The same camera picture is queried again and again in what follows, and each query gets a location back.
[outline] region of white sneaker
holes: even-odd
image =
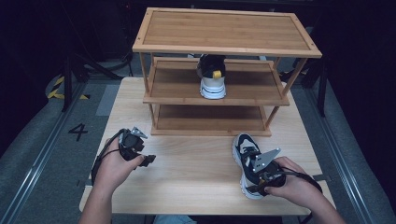
[[[224,55],[203,54],[197,65],[201,77],[200,93],[206,99],[216,100],[226,95]]]

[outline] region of wooden shelf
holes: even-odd
[[[143,102],[160,105],[289,105],[273,63],[225,60],[227,95],[208,100],[201,96],[196,74],[198,59],[154,58]]]
[[[156,105],[151,134],[271,136],[262,106]]]

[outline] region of dark background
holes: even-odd
[[[388,1],[2,1],[0,155],[48,102],[45,89],[67,55],[95,62],[121,59],[131,51],[146,7],[191,5],[294,12],[305,27],[314,27],[312,38],[323,53],[332,88],[395,209],[390,169],[396,159],[396,16]]]

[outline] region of black sneaker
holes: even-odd
[[[250,192],[248,187],[257,186],[260,183],[259,174],[253,172],[253,164],[256,156],[262,154],[253,138],[247,133],[238,134],[233,140],[233,158],[242,168],[241,189],[249,199],[263,198],[259,192]]]

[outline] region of wooden shelf unit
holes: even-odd
[[[151,134],[271,136],[270,123],[308,58],[321,53],[292,13],[149,7],[133,46],[139,52]],[[143,52],[151,53],[146,72]],[[275,56],[274,62],[225,60],[227,94],[201,96],[198,59],[154,53]],[[300,58],[288,83],[280,82],[281,57]],[[267,118],[264,106],[273,106]]]

